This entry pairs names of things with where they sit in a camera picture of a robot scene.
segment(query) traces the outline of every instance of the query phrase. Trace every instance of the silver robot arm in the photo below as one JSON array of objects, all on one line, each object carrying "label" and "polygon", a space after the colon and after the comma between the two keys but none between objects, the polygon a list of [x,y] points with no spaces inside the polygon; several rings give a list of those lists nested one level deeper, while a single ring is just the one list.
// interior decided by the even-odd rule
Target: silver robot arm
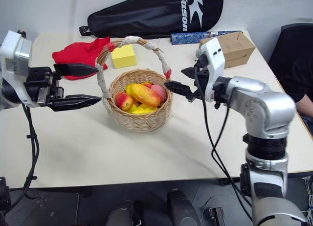
[{"label": "silver robot arm", "polygon": [[228,106],[246,119],[247,163],[242,165],[241,189],[252,198],[253,224],[291,226],[306,222],[298,207],[285,199],[285,148],[289,124],[295,115],[294,101],[260,81],[243,77],[230,79],[224,95]]},{"label": "silver robot arm", "polygon": [[195,78],[198,70],[198,90],[179,82],[165,86],[184,95],[190,102],[200,99],[199,87],[205,100],[216,102],[215,108],[225,104],[246,119],[244,142],[246,163],[241,170],[241,190],[252,198],[252,218],[255,226],[301,226],[306,219],[292,202],[285,199],[287,192],[286,153],[289,124],[295,115],[294,101],[285,93],[272,91],[258,80],[221,77],[225,59],[217,39],[212,39],[196,52],[199,58],[193,68],[181,72]]}]

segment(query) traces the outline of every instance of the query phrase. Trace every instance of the yellow fruit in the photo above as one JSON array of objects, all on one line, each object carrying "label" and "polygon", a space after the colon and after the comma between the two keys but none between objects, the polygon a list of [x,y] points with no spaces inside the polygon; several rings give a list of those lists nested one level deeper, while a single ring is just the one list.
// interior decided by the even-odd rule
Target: yellow fruit
[{"label": "yellow fruit", "polygon": [[135,104],[133,104],[133,106],[130,109],[126,110],[126,112],[133,113],[136,110],[137,110],[137,106]]},{"label": "yellow fruit", "polygon": [[143,110],[152,110],[152,111],[156,111],[157,110],[157,107],[152,107],[152,106],[148,106],[148,105],[145,105],[145,104],[141,104],[139,106],[139,108],[142,108]]},{"label": "yellow fruit", "polygon": [[135,110],[132,113],[133,114],[144,114],[144,113],[152,113],[154,112],[153,110]]},{"label": "yellow fruit", "polygon": [[134,83],[127,87],[129,88],[126,88],[126,90],[130,92],[130,95],[142,104],[157,107],[161,102],[160,96],[144,85]]}]

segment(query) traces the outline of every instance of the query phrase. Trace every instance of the mango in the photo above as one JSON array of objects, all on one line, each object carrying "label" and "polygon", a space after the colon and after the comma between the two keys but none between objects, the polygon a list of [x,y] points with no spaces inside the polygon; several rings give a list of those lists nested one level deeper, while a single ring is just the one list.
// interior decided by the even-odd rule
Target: mango
[{"label": "mango", "polygon": [[127,93],[120,92],[115,97],[115,103],[121,110],[126,111],[133,106],[134,100]]},{"label": "mango", "polygon": [[161,102],[160,96],[144,85],[137,83],[131,84],[128,91],[135,100],[142,104],[157,107]]}]

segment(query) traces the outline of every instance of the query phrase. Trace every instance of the black chair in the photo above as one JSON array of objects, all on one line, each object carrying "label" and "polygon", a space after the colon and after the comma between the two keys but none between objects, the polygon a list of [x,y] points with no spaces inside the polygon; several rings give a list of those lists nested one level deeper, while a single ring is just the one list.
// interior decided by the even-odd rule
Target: black chair
[{"label": "black chair", "polygon": [[310,49],[313,49],[313,24],[297,23],[282,26],[268,63],[278,81],[291,69],[293,62]]}]

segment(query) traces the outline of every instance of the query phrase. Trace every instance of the white cloth-wrapped handle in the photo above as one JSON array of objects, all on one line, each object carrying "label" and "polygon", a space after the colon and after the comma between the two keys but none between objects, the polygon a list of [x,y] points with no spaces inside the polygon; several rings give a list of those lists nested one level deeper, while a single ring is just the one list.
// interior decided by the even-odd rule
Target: white cloth-wrapped handle
[{"label": "white cloth-wrapped handle", "polygon": [[101,66],[97,63],[97,59],[96,59],[95,65],[96,65],[96,68],[98,69],[97,81],[98,81],[98,85],[102,91],[102,103],[106,107],[107,112],[109,114],[111,112],[111,106],[108,102],[108,99],[111,98],[111,93],[109,92],[109,90],[107,88],[106,81],[104,80],[103,66]]},{"label": "white cloth-wrapped handle", "polygon": [[[137,37],[137,36],[127,36],[123,39],[123,41],[117,46],[117,47],[122,47],[128,44],[140,44],[141,46],[144,46],[147,50],[152,50],[160,59],[161,63],[162,63],[162,70],[163,73],[166,77],[166,79],[170,79],[171,77],[171,68],[169,67],[169,65],[166,63],[163,54],[161,52],[161,50],[157,47],[156,44],[152,43],[152,42],[147,42],[145,44],[143,43],[139,43],[138,41],[142,40],[141,37]],[[105,58],[103,60],[103,64],[107,61],[110,53],[116,48],[116,46],[114,46],[112,43],[110,43],[108,46],[109,52],[105,55]],[[97,73],[97,81],[98,81],[98,85],[101,88],[102,91],[102,101],[104,106],[106,107],[108,113],[111,111],[111,107],[110,104],[108,103],[108,99],[110,99],[112,96],[107,88],[105,79],[104,79],[104,75],[103,75],[103,66],[100,65],[98,63],[98,58],[96,58],[96,68],[98,69],[98,73]]]}]

